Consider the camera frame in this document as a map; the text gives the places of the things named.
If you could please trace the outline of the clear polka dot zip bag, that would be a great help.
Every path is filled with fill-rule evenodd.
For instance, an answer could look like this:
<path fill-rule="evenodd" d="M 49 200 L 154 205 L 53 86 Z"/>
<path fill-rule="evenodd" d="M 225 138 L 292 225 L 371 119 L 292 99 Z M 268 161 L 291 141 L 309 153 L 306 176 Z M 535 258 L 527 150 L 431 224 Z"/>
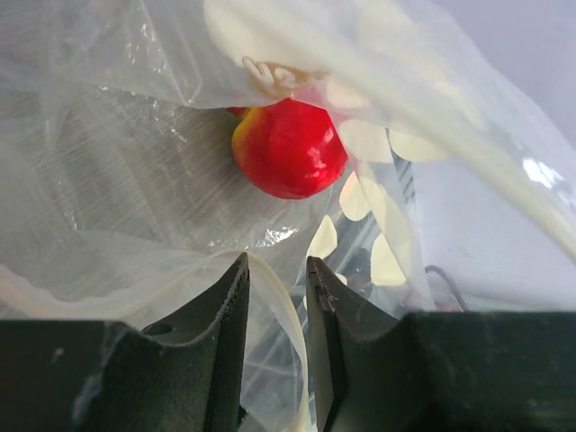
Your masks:
<path fill-rule="evenodd" d="M 416 96 L 409 118 L 362 110 L 361 144 L 326 192 L 267 197 L 224 148 L 248 99 L 197 1 L 1 4 L 1 313 L 149 324 L 210 282 L 235 251 L 266 261 L 291 299 L 255 282 L 240 396 L 248 430 L 285 431 L 312 410 L 304 256 L 374 305 L 570 310 L 571 260 L 494 188 L 422 139 L 446 113 L 514 153 L 527 179 L 575 213 L 572 1 L 291 1 Z"/>

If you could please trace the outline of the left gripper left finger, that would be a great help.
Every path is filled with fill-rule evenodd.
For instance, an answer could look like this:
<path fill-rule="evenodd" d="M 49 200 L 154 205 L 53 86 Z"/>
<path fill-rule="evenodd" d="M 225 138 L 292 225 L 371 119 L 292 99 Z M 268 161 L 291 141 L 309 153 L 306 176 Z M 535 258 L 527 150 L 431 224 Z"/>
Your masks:
<path fill-rule="evenodd" d="M 240 254 L 143 330 L 109 319 L 4 321 L 2 430 L 236 430 L 249 293 Z"/>

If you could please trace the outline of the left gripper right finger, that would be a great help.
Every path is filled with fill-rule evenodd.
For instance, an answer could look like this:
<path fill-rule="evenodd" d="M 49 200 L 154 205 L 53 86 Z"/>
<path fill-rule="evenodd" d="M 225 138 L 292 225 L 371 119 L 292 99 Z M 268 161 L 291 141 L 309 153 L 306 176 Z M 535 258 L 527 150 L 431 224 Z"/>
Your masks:
<path fill-rule="evenodd" d="M 411 312 L 395 319 L 307 260 L 321 431 L 572 431 L 571 312 Z"/>

